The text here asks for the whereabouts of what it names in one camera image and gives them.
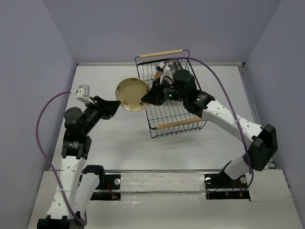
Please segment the woven tan plate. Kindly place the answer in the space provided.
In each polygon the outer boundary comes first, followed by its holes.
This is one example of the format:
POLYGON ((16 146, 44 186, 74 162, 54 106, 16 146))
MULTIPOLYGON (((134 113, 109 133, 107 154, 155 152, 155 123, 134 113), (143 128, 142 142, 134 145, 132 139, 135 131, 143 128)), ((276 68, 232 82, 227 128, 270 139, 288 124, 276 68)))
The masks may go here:
POLYGON ((157 80, 158 78, 160 78, 161 77, 161 74, 159 73, 159 72, 157 72, 156 74, 155 74, 155 76, 154 76, 154 80, 157 80))

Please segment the beige floral plate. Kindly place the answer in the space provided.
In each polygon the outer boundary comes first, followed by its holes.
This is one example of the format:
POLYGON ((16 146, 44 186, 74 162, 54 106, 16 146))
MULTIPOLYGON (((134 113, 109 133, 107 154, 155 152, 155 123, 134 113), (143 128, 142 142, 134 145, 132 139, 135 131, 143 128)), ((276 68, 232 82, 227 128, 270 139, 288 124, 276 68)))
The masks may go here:
POLYGON ((149 104, 141 99, 150 91, 150 86, 139 78, 122 80, 115 89, 116 100, 121 102, 121 107, 132 112, 145 110, 149 104))

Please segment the black wire dish rack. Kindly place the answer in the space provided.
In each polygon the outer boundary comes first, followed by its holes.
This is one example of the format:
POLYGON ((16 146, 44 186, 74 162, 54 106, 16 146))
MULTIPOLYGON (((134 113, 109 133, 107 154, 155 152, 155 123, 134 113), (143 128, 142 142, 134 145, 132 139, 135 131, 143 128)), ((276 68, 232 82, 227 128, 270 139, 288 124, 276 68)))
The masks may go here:
MULTIPOLYGON (((166 60, 168 58, 157 59, 155 54, 150 57, 148 55, 136 56, 138 77, 152 88, 154 76, 157 73, 155 67, 166 60), (141 61, 141 58, 149 58, 149 60, 141 61)), ((206 124, 204 120, 188 112, 183 103, 179 101, 167 100, 160 106, 149 104, 145 112, 152 138, 200 130, 206 124)))

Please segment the black rimmed silver plate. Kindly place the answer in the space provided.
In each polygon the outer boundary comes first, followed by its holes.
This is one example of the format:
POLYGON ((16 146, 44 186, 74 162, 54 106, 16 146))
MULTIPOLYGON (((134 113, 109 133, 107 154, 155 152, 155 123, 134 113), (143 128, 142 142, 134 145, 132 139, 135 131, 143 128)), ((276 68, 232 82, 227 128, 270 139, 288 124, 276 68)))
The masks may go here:
POLYGON ((173 61, 175 71, 183 70, 181 63, 178 60, 173 61))

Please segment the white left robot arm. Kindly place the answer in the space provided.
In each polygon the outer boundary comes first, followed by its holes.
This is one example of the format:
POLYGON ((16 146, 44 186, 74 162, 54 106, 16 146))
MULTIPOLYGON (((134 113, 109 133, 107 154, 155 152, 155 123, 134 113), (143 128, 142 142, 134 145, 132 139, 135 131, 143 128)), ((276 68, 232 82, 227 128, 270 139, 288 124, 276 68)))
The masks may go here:
POLYGON ((92 143, 89 132, 101 119, 112 118, 121 102, 95 96, 87 97, 84 104, 85 111, 72 107, 64 113, 61 169, 53 169, 58 185, 46 217, 38 220, 39 229, 85 228, 93 192, 105 184, 103 166, 85 165, 92 143))

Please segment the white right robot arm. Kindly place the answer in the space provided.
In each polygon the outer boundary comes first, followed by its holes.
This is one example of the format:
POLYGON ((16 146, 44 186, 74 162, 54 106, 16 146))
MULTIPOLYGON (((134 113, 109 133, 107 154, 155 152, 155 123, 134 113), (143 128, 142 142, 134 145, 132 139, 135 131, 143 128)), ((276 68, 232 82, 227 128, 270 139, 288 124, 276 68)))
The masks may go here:
POLYGON ((187 70, 154 80, 152 88, 141 98, 142 102, 155 106, 167 100, 181 101, 188 112, 219 126, 243 143, 245 153, 220 172, 219 181, 224 187, 232 186, 247 172, 262 171, 278 150, 276 129, 272 125, 252 123, 232 108, 226 108, 212 95, 199 90, 194 76, 187 70))

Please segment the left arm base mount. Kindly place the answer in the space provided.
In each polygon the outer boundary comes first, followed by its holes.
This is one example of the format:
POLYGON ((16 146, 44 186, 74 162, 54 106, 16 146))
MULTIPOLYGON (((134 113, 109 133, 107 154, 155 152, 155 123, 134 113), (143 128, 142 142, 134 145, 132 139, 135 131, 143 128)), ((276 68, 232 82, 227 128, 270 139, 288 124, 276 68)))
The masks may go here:
POLYGON ((100 183, 92 194, 91 201, 119 201, 121 200, 121 175, 106 174, 104 183, 100 183))

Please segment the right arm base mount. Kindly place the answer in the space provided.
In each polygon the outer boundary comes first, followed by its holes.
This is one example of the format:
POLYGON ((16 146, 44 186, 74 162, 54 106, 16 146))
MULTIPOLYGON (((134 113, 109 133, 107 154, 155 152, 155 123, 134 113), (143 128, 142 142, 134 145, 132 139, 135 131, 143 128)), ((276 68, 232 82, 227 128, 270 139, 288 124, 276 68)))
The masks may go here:
POLYGON ((207 173, 204 175, 203 187, 207 200, 247 199, 250 200, 245 175, 236 180, 221 177, 219 173, 207 173))

